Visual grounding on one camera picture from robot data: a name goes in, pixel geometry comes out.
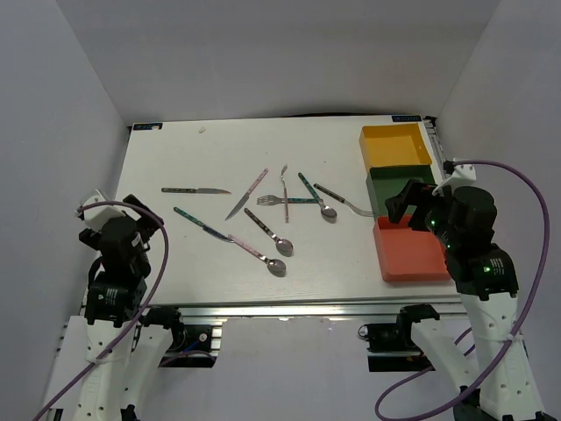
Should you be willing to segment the pink handled fork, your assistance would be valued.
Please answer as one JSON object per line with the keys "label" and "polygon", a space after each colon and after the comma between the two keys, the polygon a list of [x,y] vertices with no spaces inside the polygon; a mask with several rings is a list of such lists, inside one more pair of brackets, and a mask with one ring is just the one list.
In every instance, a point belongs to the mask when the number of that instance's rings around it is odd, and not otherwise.
{"label": "pink handled fork", "polygon": [[285,215],[285,223],[289,223],[289,209],[288,209],[288,189],[285,180],[285,173],[288,169],[288,164],[285,164],[280,172],[280,180],[283,187],[283,201],[284,201],[284,215]]}

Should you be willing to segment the yellow container box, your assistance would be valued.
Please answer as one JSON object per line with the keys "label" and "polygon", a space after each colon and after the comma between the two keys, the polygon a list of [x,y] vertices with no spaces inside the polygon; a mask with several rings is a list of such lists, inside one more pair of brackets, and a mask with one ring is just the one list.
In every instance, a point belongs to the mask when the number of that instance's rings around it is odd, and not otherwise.
{"label": "yellow container box", "polygon": [[359,145],[366,170],[432,164],[418,124],[363,126]]}

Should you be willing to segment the green handled spoon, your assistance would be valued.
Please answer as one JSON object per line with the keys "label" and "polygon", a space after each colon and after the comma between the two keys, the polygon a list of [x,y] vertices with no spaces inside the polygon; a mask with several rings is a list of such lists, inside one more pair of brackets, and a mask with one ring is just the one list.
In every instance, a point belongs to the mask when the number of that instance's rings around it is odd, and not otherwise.
{"label": "green handled spoon", "polygon": [[317,194],[315,188],[309,183],[303,173],[299,172],[298,177],[302,181],[306,189],[309,191],[309,193],[312,195],[312,197],[317,201],[322,217],[330,223],[335,223],[337,220],[337,212],[323,201],[323,199]]}

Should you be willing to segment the green handled knife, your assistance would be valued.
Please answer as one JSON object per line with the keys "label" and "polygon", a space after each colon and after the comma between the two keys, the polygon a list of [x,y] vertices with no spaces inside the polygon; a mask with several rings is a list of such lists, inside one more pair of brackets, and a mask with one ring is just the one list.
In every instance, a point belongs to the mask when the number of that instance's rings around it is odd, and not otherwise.
{"label": "green handled knife", "polygon": [[191,223],[199,226],[204,232],[208,233],[209,235],[211,235],[212,237],[214,237],[215,239],[220,239],[224,242],[227,243],[232,243],[233,240],[230,239],[229,237],[223,235],[221,232],[215,230],[214,228],[210,227],[209,225],[205,224],[203,221],[201,221],[200,219],[190,215],[189,213],[187,213],[186,211],[182,210],[179,207],[173,207],[173,210],[176,214],[182,216],[183,218],[187,219],[188,221],[190,221]]}

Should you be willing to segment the green container box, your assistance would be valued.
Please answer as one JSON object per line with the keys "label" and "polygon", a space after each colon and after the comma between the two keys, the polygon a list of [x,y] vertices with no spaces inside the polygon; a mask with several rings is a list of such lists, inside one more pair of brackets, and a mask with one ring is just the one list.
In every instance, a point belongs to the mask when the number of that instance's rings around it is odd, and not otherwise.
{"label": "green container box", "polygon": [[428,165],[393,166],[370,168],[366,177],[366,187],[373,214],[387,216],[385,201],[398,195],[410,179],[434,184],[435,180]]}

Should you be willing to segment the dark handled knife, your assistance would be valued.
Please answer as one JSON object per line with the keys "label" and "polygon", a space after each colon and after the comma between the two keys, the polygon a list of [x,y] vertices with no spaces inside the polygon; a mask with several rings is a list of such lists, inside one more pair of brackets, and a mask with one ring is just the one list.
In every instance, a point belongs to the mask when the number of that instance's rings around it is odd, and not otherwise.
{"label": "dark handled knife", "polygon": [[216,188],[167,188],[160,189],[162,193],[170,194],[210,194],[210,195],[231,195],[231,192],[226,189]]}

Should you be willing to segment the pink handled knife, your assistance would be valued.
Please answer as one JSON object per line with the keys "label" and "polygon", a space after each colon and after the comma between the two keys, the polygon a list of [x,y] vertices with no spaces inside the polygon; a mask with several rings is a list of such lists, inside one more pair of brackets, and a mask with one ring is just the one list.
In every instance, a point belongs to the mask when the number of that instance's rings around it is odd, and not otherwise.
{"label": "pink handled knife", "polygon": [[233,207],[233,209],[224,219],[225,221],[228,221],[229,219],[233,218],[242,209],[242,207],[248,201],[252,192],[259,186],[259,184],[266,177],[267,174],[268,174],[268,169],[264,168],[263,171],[259,174],[258,178],[251,184],[248,190],[244,193],[244,195],[240,198],[237,204]]}

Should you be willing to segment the blue table sticker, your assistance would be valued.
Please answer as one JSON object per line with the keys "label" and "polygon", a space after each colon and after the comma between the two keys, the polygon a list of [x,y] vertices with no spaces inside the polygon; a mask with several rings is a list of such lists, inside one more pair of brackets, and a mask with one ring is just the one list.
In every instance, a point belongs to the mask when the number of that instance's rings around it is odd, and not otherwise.
{"label": "blue table sticker", "polygon": [[158,131],[163,127],[162,123],[137,123],[134,124],[131,129],[133,131]]}
{"label": "blue table sticker", "polygon": [[419,115],[392,115],[391,119],[395,123],[417,123],[423,121]]}

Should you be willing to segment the orange container box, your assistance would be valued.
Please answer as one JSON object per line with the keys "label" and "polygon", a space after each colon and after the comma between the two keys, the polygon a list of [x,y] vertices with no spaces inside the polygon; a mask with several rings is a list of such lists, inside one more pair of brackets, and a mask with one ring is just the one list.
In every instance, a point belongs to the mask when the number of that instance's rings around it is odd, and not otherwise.
{"label": "orange container box", "polygon": [[408,226],[411,215],[398,224],[380,216],[373,227],[382,279],[387,283],[448,282],[444,249],[430,232]]}

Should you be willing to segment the dark handled spoon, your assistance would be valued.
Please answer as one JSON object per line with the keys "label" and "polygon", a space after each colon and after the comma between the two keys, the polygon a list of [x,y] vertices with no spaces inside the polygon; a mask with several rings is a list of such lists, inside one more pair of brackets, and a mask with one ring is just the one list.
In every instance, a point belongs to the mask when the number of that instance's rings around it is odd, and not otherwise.
{"label": "dark handled spoon", "polygon": [[275,234],[267,225],[265,225],[253,212],[248,208],[244,208],[245,215],[251,219],[274,243],[277,251],[284,256],[291,256],[294,252],[294,245],[288,239],[284,239]]}

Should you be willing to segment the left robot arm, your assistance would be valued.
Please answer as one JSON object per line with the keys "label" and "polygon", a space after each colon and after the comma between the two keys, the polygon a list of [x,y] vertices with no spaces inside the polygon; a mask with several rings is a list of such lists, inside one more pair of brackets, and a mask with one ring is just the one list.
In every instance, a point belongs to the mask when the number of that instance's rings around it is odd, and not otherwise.
{"label": "left robot arm", "polygon": [[35,419],[42,419],[80,385],[76,420],[137,420],[158,357],[164,348],[177,349],[185,339],[185,328],[167,319],[156,327],[150,352],[139,356],[133,351],[134,331],[156,291],[146,286],[152,272],[149,240],[165,231],[164,222],[135,196],[111,201],[98,189],[82,199],[75,215],[86,225],[79,240],[99,254],[88,274],[86,365]]}

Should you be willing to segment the left blue table sticker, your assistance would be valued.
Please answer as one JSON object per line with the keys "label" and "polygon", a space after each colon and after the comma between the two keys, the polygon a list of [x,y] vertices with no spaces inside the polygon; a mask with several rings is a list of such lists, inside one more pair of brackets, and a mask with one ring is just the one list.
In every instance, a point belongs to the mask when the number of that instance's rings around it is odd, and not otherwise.
{"label": "left blue table sticker", "polygon": [[158,131],[163,127],[162,123],[137,123],[134,124],[131,129],[133,131]]}

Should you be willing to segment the dark handled fork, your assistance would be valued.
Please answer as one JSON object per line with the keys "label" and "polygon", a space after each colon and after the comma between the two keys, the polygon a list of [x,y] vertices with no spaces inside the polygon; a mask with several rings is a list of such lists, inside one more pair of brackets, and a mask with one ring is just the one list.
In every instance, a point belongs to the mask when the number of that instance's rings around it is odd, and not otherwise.
{"label": "dark handled fork", "polygon": [[314,187],[316,189],[319,189],[321,192],[323,192],[324,194],[328,195],[329,197],[337,200],[338,202],[345,204],[348,208],[350,208],[355,214],[361,216],[361,217],[367,217],[367,218],[374,218],[375,214],[370,210],[362,210],[359,207],[357,207],[356,205],[352,204],[350,201],[348,201],[347,199],[345,199],[344,197],[340,196],[339,194],[325,188],[324,186],[315,183]]}

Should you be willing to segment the pink handled spoon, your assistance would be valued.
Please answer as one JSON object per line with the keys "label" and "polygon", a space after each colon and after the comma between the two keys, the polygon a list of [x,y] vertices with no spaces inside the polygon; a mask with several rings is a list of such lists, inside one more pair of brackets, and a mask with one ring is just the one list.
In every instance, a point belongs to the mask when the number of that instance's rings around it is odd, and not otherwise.
{"label": "pink handled spoon", "polygon": [[245,251],[247,251],[249,254],[251,254],[253,257],[262,261],[266,265],[268,271],[272,275],[275,275],[277,277],[282,277],[282,276],[286,275],[287,267],[286,267],[286,264],[282,260],[271,259],[271,258],[266,257],[263,253],[260,253],[259,251],[257,251],[253,247],[247,245],[245,242],[243,242],[242,240],[238,239],[237,237],[235,237],[231,234],[228,235],[228,238],[231,241],[233,241],[237,246],[240,246]]}

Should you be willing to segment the green handled fork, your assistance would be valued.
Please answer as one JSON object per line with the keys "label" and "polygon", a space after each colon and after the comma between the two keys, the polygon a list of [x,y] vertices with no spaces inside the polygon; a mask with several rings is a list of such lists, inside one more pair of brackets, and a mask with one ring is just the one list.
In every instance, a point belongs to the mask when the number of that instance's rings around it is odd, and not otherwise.
{"label": "green handled fork", "polygon": [[257,205],[266,205],[272,206],[277,204],[310,204],[310,203],[317,203],[317,200],[314,198],[296,198],[296,197],[289,197],[285,199],[284,197],[277,197],[275,195],[265,195],[260,196],[256,200]]}

